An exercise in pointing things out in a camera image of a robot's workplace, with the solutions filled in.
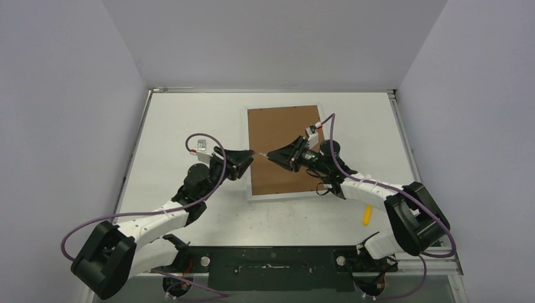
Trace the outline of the white picture frame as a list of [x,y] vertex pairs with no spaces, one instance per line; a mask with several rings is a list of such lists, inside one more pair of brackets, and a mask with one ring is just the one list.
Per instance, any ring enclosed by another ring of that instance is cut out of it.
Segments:
[[[322,109],[317,104],[259,107],[247,109],[245,113],[245,142],[256,153],[266,154],[290,144],[298,136],[305,136],[305,128],[322,118]],[[255,158],[249,183],[252,197],[258,199],[282,198],[284,194],[296,198],[317,196],[326,191],[320,180],[308,175],[305,168],[290,172],[267,158]]]

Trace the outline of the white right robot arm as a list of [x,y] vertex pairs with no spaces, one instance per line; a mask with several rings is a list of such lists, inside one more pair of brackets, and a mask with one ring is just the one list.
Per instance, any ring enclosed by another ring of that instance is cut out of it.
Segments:
[[267,159],[291,172],[304,167],[333,195],[386,213],[389,227],[373,232],[357,245],[360,268],[374,270],[382,258],[396,253],[419,256],[443,236],[451,235],[448,220],[422,183],[389,184],[365,176],[345,164],[340,149],[337,141],[324,140],[319,151],[313,151],[309,141],[300,136],[268,152]]

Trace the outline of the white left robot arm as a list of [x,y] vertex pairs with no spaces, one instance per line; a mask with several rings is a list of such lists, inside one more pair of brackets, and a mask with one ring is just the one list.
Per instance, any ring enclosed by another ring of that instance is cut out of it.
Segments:
[[207,209],[207,199],[223,181],[239,180],[254,161],[252,150],[213,152],[191,149],[198,163],[189,167],[177,193],[159,208],[129,214],[111,223],[99,219],[71,263],[71,273],[100,299],[114,296],[128,279],[154,268],[182,271],[188,264],[187,244],[173,230],[194,223]]

